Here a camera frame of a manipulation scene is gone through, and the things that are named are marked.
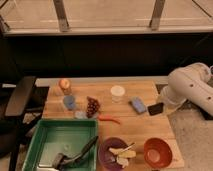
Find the wooden table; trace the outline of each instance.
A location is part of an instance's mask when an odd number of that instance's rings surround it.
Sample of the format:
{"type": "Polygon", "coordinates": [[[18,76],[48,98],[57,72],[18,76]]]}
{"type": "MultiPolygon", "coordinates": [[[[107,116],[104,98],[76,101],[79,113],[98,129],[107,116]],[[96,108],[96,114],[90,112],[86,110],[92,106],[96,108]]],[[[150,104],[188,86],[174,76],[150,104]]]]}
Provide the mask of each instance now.
{"type": "MultiPolygon", "coordinates": [[[[150,167],[143,159],[143,144],[151,137],[164,139],[171,147],[173,161],[168,168],[184,166],[184,161],[178,148],[174,133],[166,115],[149,116],[148,112],[137,115],[128,104],[131,97],[138,96],[145,105],[156,103],[158,92],[152,81],[125,81],[125,82],[97,82],[97,83],[73,83],[72,93],[76,97],[77,108],[85,110],[87,96],[97,98],[101,103],[101,113],[117,117],[122,124],[99,121],[100,143],[109,137],[119,137],[128,144],[135,142],[133,149],[137,151],[137,157],[130,160],[126,171],[143,171],[150,167]],[[110,88],[113,85],[121,85],[126,94],[121,103],[113,103],[110,88]]],[[[73,118],[73,112],[68,111],[63,103],[64,95],[58,86],[49,89],[43,118],[73,118]]],[[[97,164],[97,170],[105,170],[97,164]]]]}

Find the dark red bowl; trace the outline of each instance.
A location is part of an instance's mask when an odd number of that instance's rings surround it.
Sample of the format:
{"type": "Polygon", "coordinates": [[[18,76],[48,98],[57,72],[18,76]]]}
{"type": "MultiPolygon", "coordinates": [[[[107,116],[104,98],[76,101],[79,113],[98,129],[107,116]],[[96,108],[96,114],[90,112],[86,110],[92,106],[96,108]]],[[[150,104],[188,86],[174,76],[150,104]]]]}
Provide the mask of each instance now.
{"type": "Polygon", "coordinates": [[[106,139],[98,149],[98,159],[101,165],[110,171],[120,171],[122,166],[117,162],[111,162],[111,157],[116,159],[116,156],[109,151],[109,148],[126,148],[127,144],[116,137],[106,139]]]}
{"type": "Polygon", "coordinates": [[[172,151],[162,139],[150,138],[144,144],[144,159],[152,168],[165,168],[172,162],[172,151]]]}

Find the tongs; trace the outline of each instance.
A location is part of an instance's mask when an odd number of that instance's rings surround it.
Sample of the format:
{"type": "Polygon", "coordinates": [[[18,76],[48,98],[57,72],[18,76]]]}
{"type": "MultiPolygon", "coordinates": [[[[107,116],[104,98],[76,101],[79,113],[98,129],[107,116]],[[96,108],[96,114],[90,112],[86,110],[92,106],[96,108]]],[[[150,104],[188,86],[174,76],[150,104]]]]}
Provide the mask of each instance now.
{"type": "Polygon", "coordinates": [[[68,157],[64,155],[63,153],[58,153],[52,163],[52,167],[57,170],[62,170],[62,168],[67,164],[74,164],[81,161],[81,159],[84,157],[84,155],[91,149],[93,145],[98,140],[98,136],[93,137],[81,150],[79,154],[77,154],[74,157],[68,157]]]}

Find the yellow object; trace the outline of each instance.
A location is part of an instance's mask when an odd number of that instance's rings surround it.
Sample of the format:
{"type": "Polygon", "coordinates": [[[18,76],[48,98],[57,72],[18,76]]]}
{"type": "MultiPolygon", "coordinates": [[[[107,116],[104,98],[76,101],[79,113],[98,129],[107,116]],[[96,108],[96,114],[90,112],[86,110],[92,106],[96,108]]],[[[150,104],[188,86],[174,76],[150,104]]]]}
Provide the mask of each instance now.
{"type": "Polygon", "coordinates": [[[124,148],[109,148],[109,151],[114,155],[118,155],[124,148]]]}
{"type": "Polygon", "coordinates": [[[127,151],[124,151],[124,148],[110,148],[109,151],[111,153],[113,153],[114,155],[118,155],[119,157],[122,157],[122,158],[133,158],[136,156],[136,152],[133,151],[133,150],[127,150],[127,151]]]}
{"type": "Polygon", "coordinates": [[[136,156],[136,152],[133,150],[127,150],[123,153],[120,153],[118,156],[122,158],[133,158],[136,156]]]}

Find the black chair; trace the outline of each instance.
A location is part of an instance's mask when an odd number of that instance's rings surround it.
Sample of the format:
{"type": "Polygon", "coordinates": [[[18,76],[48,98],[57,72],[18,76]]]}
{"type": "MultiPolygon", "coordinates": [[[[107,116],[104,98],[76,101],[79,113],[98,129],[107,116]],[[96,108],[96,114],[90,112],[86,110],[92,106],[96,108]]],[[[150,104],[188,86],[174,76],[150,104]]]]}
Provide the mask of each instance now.
{"type": "Polygon", "coordinates": [[[23,77],[16,87],[0,87],[0,157],[11,152],[9,171],[15,171],[20,144],[27,144],[26,136],[41,118],[45,99],[40,98],[35,86],[36,77],[23,77]],[[40,113],[26,124],[26,113],[40,113]]]}

